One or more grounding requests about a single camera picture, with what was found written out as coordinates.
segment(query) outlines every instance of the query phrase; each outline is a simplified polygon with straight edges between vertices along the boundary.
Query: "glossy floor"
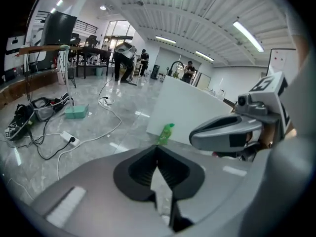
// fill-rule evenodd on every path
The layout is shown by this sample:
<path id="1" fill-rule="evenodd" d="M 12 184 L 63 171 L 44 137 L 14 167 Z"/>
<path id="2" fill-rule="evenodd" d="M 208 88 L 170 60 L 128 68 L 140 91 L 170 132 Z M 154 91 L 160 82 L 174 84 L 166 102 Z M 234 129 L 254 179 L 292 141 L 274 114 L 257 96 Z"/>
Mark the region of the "glossy floor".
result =
<path id="1" fill-rule="evenodd" d="M 83 119 L 65 119 L 61 113 L 56 114 L 48 123 L 46 134 L 57 133 L 45 137 L 41 145 L 42 154 L 47 157 L 66 145 L 66 142 L 58 135 L 67 131 L 81 141 L 98 137 L 113 129 L 119 119 L 111 112 L 98 105 L 98 94 L 105 82 L 110 78 L 87 77 L 76 79 L 77 88 L 71 86 L 71 92 L 76 105 L 88 104 L 87 116 Z M 115 100 L 109 108 L 121 119 L 122 124 L 111 134 L 93 142 L 88 142 L 77 149 L 64 154 L 59 163 L 59 175 L 65 176 L 78 166 L 92 159 L 121 153 L 130 149 L 146 147 L 155 143 L 157 136 L 146 132 L 151 112 L 158 97 L 161 82 L 157 80 L 139 79 L 138 85 L 120 84 L 111 81 L 104 88 L 101 96 L 109 96 Z M 66 92 L 64 85 L 57 83 L 41 88 L 33 92 L 33 99 L 41 96 L 60 97 Z M 29 204 L 32 200 L 24 189 L 15 183 L 23 185 L 32 197 L 38 196 L 52 183 L 57 181 L 57 154 L 51 160 L 44 161 L 37 153 L 34 145 L 29 148 L 11 148 L 4 142 L 3 132 L 13 118 L 17 104 L 27 104 L 26 96 L 10 103 L 0 111 L 1 137 L 0 140 L 0 167 L 2 178 L 12 194 Z M 42 135 L 44 123 L 35 124 L 32 127 L 34 135 Z M 18 143 L 11 145 L 24 145 L 30 138 L 23 138 Z M 177 147 L 186 151 L 199 151 L 192 146 L 169 141 L 167 147 Z"/>

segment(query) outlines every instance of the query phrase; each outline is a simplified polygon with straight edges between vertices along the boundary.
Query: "power strip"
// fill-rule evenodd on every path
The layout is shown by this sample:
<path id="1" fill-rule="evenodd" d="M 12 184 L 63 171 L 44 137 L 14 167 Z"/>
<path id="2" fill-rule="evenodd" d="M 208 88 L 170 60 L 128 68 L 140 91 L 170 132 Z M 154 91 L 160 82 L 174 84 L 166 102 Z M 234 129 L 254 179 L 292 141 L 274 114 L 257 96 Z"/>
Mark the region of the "power strip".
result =
<path id="1" fill-rule="evenodd" d="M 70 143 L 73 147 L 78 146 L 79 143 L 80 143 L 80 140 L 79 140 L 79 139 L 77 139 L 75 136 L 69 134 L 69 133 L 66 132 L 66 131 L 63 131 L 63 132 L 60 134 L 60 136 L 61 136 L 65 141 L 67 141 L 67 142 L 70 140 L 71 137 L 74 137 L 74 138 L 75 138 L 75 141 Z"/>

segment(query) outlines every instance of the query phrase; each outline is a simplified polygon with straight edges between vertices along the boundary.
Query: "green bottle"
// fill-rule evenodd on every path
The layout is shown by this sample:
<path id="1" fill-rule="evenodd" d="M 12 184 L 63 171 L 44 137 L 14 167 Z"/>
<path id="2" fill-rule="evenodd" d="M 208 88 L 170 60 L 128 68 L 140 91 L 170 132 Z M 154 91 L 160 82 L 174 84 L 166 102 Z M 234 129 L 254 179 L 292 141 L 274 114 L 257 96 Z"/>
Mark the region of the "green bottle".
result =
<path id="1" fill-rule="evenodd" d="M 174 127 L 174 124 L 167 124 L 164 126 L 158 140 L 157 140 L 157 145 L 167 145 L 168 139 L 171 136 L 172 133 L 172 128 Z"/>

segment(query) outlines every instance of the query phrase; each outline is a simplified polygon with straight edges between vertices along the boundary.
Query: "green box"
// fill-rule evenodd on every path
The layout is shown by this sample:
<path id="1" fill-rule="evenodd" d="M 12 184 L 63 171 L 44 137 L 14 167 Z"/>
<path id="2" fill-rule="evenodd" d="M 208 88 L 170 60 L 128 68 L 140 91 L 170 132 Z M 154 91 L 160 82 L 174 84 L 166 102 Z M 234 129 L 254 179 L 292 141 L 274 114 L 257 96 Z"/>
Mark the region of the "green box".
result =
<path id="1" fill-rule="evenodd" d="M 73 108 L 71 106 L 68 106 L 65 109 L 65 115 L 67 119 L 83 119 L 87 111 L 88 111 L 87 105 L 77 105 L 77 106 L 74 106 Z"/>

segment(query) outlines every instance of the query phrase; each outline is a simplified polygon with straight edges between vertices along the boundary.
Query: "ceiling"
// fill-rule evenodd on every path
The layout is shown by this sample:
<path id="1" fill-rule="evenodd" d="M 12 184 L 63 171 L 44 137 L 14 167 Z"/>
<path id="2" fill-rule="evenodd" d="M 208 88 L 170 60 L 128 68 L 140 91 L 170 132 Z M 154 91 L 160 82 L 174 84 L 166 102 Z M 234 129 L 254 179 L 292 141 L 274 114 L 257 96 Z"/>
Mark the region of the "ceiling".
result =
<path id="1" fill-rule="evenodd" d="M 212 57 L 214 66 L 266 66 L 271 48 L 293 48 L 283 0 L 105 0 L 105 4 L 143 38 L 156 41 L 158 35 L 174 40 L 173 49 L 183 54 L 198 50 Z M 264 52 L 233 26 L 236 20 L 262 43 Z"/>

